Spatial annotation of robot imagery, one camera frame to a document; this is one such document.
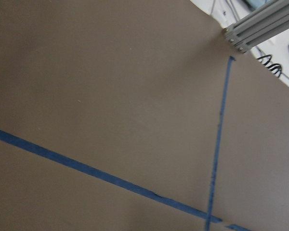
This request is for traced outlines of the aluminium frame post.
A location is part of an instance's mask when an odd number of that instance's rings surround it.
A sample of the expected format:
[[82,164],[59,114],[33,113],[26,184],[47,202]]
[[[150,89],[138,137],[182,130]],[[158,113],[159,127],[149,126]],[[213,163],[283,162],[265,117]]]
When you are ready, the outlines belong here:
[[271,0],[226,27],[224,37],[239,52],[246,53],[287,29],[289,29],[289,0]]

